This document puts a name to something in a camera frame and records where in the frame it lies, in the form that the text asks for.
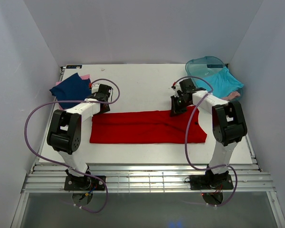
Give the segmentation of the red t shirt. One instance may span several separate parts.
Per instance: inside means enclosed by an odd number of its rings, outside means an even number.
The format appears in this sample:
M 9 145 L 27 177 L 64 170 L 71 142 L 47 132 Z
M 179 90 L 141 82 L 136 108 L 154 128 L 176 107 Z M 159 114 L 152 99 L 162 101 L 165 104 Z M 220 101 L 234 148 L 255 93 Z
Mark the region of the red t shirt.
M 194 106 L 178 116 L 170 111 L 107 113 L 92 117 L 90 143 L 98 144 L 184 144 Z

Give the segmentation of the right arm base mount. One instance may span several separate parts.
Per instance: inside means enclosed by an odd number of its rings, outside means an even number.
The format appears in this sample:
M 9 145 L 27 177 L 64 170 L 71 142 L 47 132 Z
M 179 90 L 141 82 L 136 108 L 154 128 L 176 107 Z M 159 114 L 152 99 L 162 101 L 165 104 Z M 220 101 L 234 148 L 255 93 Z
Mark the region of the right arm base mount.
M 205 175 L 190 175 L 185 178 L 184 183 L 190 185 L 191 190 L 233 190 L 234 185 L 231 176 L 226 179 L 208 180 Z

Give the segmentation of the salmon pink t shirt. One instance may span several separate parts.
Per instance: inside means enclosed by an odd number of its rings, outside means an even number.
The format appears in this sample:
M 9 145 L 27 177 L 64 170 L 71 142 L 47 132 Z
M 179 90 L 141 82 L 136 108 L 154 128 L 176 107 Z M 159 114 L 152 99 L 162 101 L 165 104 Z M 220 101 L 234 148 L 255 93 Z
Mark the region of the salmon pink t shirt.
M 230 93 L 228 96 L 223 97 L 222 100 L 231 101 L 231 100 L 234 100 L 238 97 L 240 97 L 240 93 L 238 91 L 234 91 L 234 92 Z

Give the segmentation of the teal plastic bin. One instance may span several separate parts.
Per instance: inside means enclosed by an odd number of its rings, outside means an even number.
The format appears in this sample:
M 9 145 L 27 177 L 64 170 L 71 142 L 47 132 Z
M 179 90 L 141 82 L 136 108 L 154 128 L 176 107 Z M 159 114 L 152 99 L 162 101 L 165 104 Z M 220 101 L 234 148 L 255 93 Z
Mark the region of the teal plastic bin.
M 204 80 L 204 77 L 218 73 L 223 67 L 227 67 L 227 65 L 219 58 L 214 56 L 205 56 L 188 61 L 185 65 L 185 70 L 187 75 L 192 77 L 192 81 L 197 87 L 195 79 L 200 79 L 207 83 L 207 81 Z

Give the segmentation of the blue label sticker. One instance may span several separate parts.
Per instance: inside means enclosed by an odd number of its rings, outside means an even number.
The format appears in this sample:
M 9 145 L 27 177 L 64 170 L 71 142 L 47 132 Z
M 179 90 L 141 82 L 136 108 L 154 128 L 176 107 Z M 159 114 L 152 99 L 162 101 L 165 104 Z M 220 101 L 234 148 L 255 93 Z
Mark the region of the blue label sticker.
M 81 69 L 82 65 L 67 65 L 66 69 Z

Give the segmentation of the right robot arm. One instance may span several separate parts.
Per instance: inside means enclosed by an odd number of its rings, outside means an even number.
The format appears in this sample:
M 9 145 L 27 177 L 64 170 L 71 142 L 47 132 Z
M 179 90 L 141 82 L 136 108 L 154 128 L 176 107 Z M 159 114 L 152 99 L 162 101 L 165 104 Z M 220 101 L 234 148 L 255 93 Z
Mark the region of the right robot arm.
M 232 190 L 234 184 L 229 174 L 230 159 L 237 144 L 247 134 L 247 125 L 238 101 L 226 101 L 213 95 L 214 89 L 196 87 L 191 76 L 178 79 L 172 84 L 171 116 L 177 116 L 194 105 L 212 116 L 212 132 L 216 140 L 209 164 L 203 175 L 189 176 L 191 190 Z

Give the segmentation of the aluminium rail frame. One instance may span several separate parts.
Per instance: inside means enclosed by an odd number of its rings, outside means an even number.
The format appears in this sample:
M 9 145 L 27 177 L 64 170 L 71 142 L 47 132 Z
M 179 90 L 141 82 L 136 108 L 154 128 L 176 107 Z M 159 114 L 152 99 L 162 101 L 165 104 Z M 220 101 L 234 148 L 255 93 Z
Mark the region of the aluminium rail frame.
M 170 108 L 171 84 L 186 76 L 184 64 L 82 65 L 63 67 L 60 80 L 72 74 L 111 79 L 121 97 L 113 112 Z M 73 206 L 63 190 L 64 167 L 37 160 L 25 179 L 12 228 L 285 228 L 269 172 L 259 168 L 248 136 L 231 161 L 238 176 L 232 200 L 219 208 L 204 204 L 201 191 L 184 183 L 202 174 L 187 165 L 183 145 L 90 144 L 91 120 L 83 127 L 83 157 L 92 174 L 105 175 L 109 201 L 99 214 Z

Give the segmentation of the turquoise t shirt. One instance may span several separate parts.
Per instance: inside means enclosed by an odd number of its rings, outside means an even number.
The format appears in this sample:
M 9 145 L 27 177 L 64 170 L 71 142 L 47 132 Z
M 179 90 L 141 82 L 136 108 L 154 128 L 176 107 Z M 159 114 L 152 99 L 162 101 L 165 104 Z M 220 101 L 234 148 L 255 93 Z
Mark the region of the turquoise t shirt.
M 241 82 L 231 75 L 227 67 L 223 67 L 218 73 L 204 77 L 204 80 L 207 83 L 203 80 L 195 79 L 197 87 L 204 88 L 210 92 L 211 87 L 209 85 L 211 85 L 213 88 L 212 94 L 220 99 L 234 91 L 238 91 L 241 94 L 244 87 Z

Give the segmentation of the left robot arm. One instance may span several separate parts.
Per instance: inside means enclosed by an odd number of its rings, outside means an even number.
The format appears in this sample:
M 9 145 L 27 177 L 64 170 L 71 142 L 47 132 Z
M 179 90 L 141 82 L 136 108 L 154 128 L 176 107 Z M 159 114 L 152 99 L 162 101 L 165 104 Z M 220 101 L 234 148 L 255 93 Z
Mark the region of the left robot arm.
M 96 84 L 92 94 L 83 103 L 66 110 L 57 109 L 47 134 L 47 144 L 57 151 L 68 166 L 66 173 L 74 180 L 82 180 L 88 173 L 88 165 L 80 157 L 82 123 L 96 114 L 110 110 L 107 104 L 113 89 L 111 86 Z

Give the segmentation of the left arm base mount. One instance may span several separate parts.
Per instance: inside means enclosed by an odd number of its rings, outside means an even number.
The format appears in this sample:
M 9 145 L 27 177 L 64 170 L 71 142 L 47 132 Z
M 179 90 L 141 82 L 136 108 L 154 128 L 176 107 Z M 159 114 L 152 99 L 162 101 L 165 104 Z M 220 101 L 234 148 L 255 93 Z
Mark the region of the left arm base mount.
M 106 176 L 97 176 L 99 179 L 90 178 L 87 176 L 73 177 L 67 176 L 65 179 L 64 190 L 67 191 L 90 191 L 105 190 L 103 182 L 106 181 Z

